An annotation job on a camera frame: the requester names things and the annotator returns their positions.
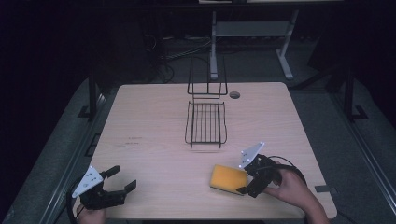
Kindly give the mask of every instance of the sponge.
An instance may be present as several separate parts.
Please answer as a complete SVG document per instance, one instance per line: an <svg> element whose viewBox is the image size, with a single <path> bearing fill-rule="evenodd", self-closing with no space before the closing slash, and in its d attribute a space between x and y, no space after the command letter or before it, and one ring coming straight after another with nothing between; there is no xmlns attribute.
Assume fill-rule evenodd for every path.
<svg viewBox="0 0 396 224"><path fill-rule="evenodd" d="M213 168L210 187L222 189L231 193L241 194L236 189L246 187L248 184L247 172L223 165L216 164Z"/></svg>

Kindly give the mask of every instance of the wooden tabletop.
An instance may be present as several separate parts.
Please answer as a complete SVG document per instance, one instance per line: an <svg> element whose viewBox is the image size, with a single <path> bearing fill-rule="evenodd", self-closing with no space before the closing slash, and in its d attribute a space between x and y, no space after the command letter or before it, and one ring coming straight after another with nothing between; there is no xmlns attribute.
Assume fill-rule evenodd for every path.
<svg viewBox="0 0 396 224"><path fill-rule="evenodd" d="M185 142L187 84L126 85L119 89L92 158L99 171L114 165L120 172L105 180L105 190L123 189L137 180L125 205L107 210L110 218L267 219L301 218L304 213L271 196L257 198L209 187L215 164L238 167L240 151L263 141L261 154L281 156L304 174L308 187L329 218L336 216L326 185L289 91L283 83L229 83L239 99L225 104L227 142Z"/></svg>

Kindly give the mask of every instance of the gray carpet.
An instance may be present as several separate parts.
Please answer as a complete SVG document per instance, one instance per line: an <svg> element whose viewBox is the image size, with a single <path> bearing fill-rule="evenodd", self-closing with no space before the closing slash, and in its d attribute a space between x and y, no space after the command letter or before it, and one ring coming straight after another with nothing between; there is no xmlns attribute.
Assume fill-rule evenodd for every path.
<svg viewBox="0 0 396 224"><path fill-rule="evenodd" d="M185 44L174 41L168 43L168 48L172 54L180 51L179 46L188 48L190 44L191 42ZM223 56L229 82L280 81L288 86L298 84L317 72L306 66L315 43L292 42L287 58L295 79L286 80L274 52L276 44L276 42L265 42L236 53L224 52L219 56L219 68L222 69ZM194 56L206 59L207 54ZM169 62L175 71L172 82L187 82L190 62L189 58ZM196 64L199 73L206 71L207 63L197 59ZM163 74L170 76L169 71L163 70ZM342 92L327 93L324 90L326 81L327 78L323 78L303 91L290 91L290 94L324 178L332 188L335 205L340 212L357 223L396 223L396 216L368 168L360 145L350 131L351 124L345 120L344 114L340 111L337 102L342 101ZM161 82L160 78L153 81L153 83ZM87 81L81 84L26 179L11 207L10 219L6 223L52 223L64 205L64 192L61 189L84 173L90 163L91 159L84 157L85 151L89 148L94 135L102 131L117 89L118 87L115 86L106 92L106 100L101 101L95 120L88 122L87 119L78 118L79 110L88 104ZM356 82L354 99L355 104L363 107L369 119L357 120L353 126L361 132L361 136L386 172L389 181L396 186L396 169L392 164L392 159L396 158L396 132L359 82ZM65 173L67 167L73 167L73 170ZM57 223L68 223L65 212L62 212ZM127 222L109 220L108 223ZM265 223L304 222L265 220ZM351 222L338 215L332 223Z"/></svg>

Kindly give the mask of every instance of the wire rack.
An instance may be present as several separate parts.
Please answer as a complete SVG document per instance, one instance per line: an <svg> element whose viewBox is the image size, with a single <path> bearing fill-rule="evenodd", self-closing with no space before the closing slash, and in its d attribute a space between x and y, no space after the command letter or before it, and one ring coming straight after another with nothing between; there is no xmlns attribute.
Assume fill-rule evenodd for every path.
<svg viewBox="0 0 396 224"><path fill-rule="evenodd" d="M224 144L227 141L225 123L225 104L220 101L221 95L228 94L227 77L211 80L207 72L205 82L195 85L193 62L187 93L192 96L189 101L185 140L193 144Z"/></svg>

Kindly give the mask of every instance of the human hand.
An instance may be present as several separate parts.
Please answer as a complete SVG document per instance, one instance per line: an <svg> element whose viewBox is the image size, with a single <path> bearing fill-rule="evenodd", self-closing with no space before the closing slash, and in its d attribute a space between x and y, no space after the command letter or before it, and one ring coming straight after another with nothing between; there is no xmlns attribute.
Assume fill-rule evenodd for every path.
<svg viewBox="0 0 396 224"><path fill-rule="evenodd" d="M105 224L106 222L106 209L88 210L80 204L76 211L77 214L79 213L79 224Z"/></svg>
<svg viewBox="0 0 396 224"><path fill-rule="evenodd" d="M282 175L279 188L267 187L263 192L301 208L308 218L308 223L330 223L323 206L305 182L291 170L279 169L278 171Z"/></svg>

